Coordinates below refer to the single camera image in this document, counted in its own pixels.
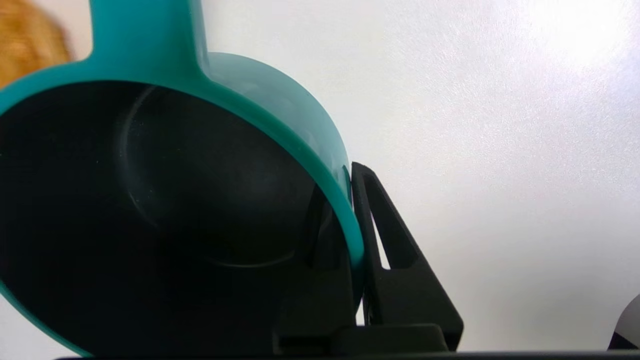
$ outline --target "black plastic clip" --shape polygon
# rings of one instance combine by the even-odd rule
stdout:
[[[353,163],[353,204],[365,245],[366,325],[436,325],[455,351],[463,322],[376,174]],[[374,230],[390,265],[382,268]]]

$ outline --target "mug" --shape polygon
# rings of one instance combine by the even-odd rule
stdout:
[[[0,293],[88,355],[58,334],[60,309],[88,306],[50,296],[59,284],[123,304],[93,287],[152,286],[145,256],[176,239],[219,266],[273,266],[292,256],[316,186],[344,233],[359,301],[349,162],[323,107],[268,65],[208,53],[199,1],[90,4],[87,59],[0,92]]]

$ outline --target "mug handle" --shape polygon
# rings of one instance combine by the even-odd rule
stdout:
[[[87,62],[92,65],[169,82],[209,68],[200,0],[91,0],[90,5],[93,51]]]

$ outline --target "black surface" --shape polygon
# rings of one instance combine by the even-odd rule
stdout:
[[[602,351],[602,352],[435,352],[422,354],[382,354],[362,356],[324,356],[324,357],[292,357],[290,359],[304,360],[607,360],[607,359],[640,359],[640,351]],[[187,360],[188,357],[176,357],[175,360]],[[272,357],[233,357],[234,360],[268,360]]]
[[[268,356],[282,351],[276,323],[296,326],[297,309],[332,307],[304,319],[325,332],[353,324],[348,260],[313,255],[328,231],[309,230],[314,182],[234,115],[98,82],[22,101],[0,136],[0,278],[85,351]],[[332,256],[344,257],[340,236]],[[323,304],[284,301],[322,282],[340,284]]]

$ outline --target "orange object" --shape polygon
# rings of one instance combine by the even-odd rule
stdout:
[[[28,0],[0,0],[0,88],[70,61],[62,29]]]

